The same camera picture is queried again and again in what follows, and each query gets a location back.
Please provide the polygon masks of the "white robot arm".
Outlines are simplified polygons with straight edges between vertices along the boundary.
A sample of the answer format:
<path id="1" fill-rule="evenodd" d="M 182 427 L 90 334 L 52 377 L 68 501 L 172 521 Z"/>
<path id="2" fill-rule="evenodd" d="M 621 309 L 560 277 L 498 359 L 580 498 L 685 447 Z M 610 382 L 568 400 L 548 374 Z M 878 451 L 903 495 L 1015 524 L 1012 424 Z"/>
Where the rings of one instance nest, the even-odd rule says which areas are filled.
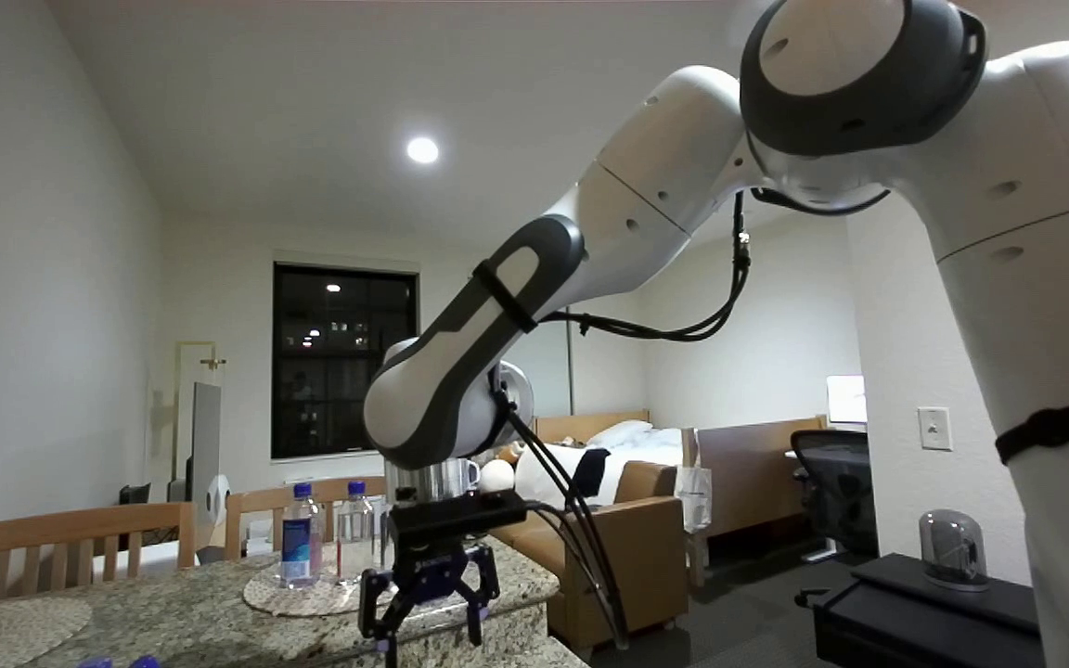
<path id="1" fill-rule="evenodd" d="M 1022 510 L 1046 668 L 1069 668 L 1069 41 L 1010 54 L 952 0 L 777 0 L 736 70 L 683 68 L 485 256 L 362 396 L 426 469 L 498 442 L 511 338 L 664 267 L 736 192 L 920 215 Z"/>

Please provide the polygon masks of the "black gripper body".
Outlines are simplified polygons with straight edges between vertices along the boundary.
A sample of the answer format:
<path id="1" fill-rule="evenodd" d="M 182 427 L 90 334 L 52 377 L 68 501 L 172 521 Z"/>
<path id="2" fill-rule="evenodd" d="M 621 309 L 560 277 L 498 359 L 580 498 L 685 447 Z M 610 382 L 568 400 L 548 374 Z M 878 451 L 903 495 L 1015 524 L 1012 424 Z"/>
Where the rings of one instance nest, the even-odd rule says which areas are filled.
<path id="1" fill-rule="evenodd" d="M 414 605 L 436 601 L 455 594 L 455 579 L 469 555 L 469 541 L 436 537 L 436 541 L 414 541 L 396 537 L 392 547 L 392 581 L 414 589 Z"/>

